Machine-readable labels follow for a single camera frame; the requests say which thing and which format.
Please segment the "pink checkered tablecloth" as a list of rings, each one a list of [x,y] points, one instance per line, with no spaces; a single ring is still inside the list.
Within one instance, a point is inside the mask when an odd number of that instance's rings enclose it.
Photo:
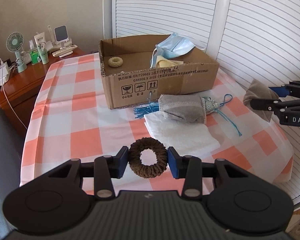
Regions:
[[[293,148],[283,130],[245,107],[243,88],[220,70],[213,89],[204,96],[220,102],[225,94],[233,99],[221,111],[242,136],[219,114],[209,114],[206,126],[221,146],[202,160],[224,158],[271,183],[289,181]],[[115,155],[122,146],[149,136],[145,120],[137,119],[132,108],[108,108],[97,54],[54,63],[31,115],[20,182],[26,184],[72,158],[87,163],[101,155]]]

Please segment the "brown knitted scrunchie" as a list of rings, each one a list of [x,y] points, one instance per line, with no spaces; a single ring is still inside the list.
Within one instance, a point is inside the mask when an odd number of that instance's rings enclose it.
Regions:
[[[166,171],[167,150],[157,139],[147,137],[132,143],[129,149],[130,169],[142,178],[155,178]]]

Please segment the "blue face mask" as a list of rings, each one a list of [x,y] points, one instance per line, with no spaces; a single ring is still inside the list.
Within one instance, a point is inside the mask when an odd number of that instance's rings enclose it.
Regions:
[[[156,68],[157,56],[174,60],[189,53],[193,48],[198,48],[201,51],[206,50],[200,42],[177,33],[172,33],[168,38],[155,45],[150,60],[150,68]]]

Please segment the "grey sachet with blue tassel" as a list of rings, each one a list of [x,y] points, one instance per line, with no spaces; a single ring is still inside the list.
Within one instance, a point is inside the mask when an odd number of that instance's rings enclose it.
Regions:
[[[242,133],[237,125],[221,111],[221,108],[230,103],[232,99],[233,96],[231,94],[225,94],[221,102],[217,102],[209,96],[163,94],[157,101],[136,106],[134,115],[137,119],[141,119],[146,114],[162,112],[165,118],[204,124],[209,114],[217,113],[229,122],[241,137]]]

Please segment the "white towel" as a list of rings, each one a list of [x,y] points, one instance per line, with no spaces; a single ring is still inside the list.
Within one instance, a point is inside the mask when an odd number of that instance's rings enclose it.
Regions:
[[[146,114],[144,119],[150,136],[165,147],[174,147],[180,155],[204,159],[221,146],[205,124],[165,118],[160,111]]]

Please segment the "white power strip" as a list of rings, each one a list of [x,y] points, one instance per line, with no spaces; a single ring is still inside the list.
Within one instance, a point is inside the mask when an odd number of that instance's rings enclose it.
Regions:
[[[0,86],[3,86],[10,79],[11,74],[15,70],[15,65],[8,66],[7,62],[0,61]]]

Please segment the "cardboard box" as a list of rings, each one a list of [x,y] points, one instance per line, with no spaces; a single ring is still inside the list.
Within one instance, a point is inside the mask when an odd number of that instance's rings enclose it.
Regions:
[[[99,42],[102,85],[110,109],[157,100],[162,94],[212,89],[219,64],[198,48],[177,58],[182,65],[150,68],[155,45],[167,37],[136,35]]]

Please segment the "green box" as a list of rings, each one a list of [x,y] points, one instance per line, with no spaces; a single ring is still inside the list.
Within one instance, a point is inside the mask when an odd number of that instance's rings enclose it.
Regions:
[[[34,50],[30,51],[29,55],[31,57],[32,65],[35,65],[35,64],[40,62],[40,56],[39,56],[39,53],[38,53],[37,49],[34,49]]]

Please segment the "green desk fan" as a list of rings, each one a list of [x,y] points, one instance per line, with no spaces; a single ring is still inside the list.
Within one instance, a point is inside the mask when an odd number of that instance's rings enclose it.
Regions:
[[[24,37],[20,32],[11,33],[6,40],[6,48],[9,52],[15,53],[18,73],[26,70],[27,65],[24,62],[24,57],[21,54],[21,49],[24,45]]]

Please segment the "white router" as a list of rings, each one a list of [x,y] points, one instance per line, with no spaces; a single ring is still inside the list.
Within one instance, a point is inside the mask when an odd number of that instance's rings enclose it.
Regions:
[[[51,25],[47,26],[49,35],[46,37],[46,49],[49,52],[57,51],[61,48],[61,43],[56,41],[55,31],[52,29]]]

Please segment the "white remote control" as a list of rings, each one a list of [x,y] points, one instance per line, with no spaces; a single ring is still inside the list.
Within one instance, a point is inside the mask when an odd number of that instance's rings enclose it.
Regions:
[[[72,52],[77,48],[78,46],[73,44],[71,46],[68,46],[68,47],[64,47],[62,49],[59,49],[57,51],[54,51],[52,53],[53,57],[64,57],[64,56],[67,56],[67,55],[70,55],[72,54]]]

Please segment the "yellow cloth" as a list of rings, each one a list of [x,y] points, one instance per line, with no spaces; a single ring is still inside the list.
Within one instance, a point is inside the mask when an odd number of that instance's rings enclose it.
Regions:
[[[163,56],[157,56],[157,61],[155,64],[156,68],[166,68],[166,67],[174,67],[178,65],[184,64],[183,61],[175,61],[164,58]]]

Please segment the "wooden nightstand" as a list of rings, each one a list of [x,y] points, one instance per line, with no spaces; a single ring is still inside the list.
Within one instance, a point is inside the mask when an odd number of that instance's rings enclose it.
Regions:
[[[61,61],[49,54],[49,63],[28,64],[21,73],[12,74],[0,90],[0,108],[16,132],[26,137],[34,104],[51,64]]]

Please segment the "grey fabric pouch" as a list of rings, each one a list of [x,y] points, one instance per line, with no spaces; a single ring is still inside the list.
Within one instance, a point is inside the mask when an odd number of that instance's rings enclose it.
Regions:
[[[262,82],[253,79],[249,88],[243,97],[243,104],[248,107],[253,113],[257,114],[264,121],[270,122],[272,112],[255,110],[251,107],[251,100],[262,99],[262,100],[279,100],[279,96],[271,90],[269,87],[264,85]]]

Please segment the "green tube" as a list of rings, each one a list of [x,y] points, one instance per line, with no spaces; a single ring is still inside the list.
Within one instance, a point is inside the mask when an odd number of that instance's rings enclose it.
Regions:
[[[48,54],[47,54],[47,49],[46,49],[46,43],[45,42],[41,42],[38,45],[38,52],[39,52],[39,56],[41,58],[42,64],[49,63],[49,57],[48,57]]]

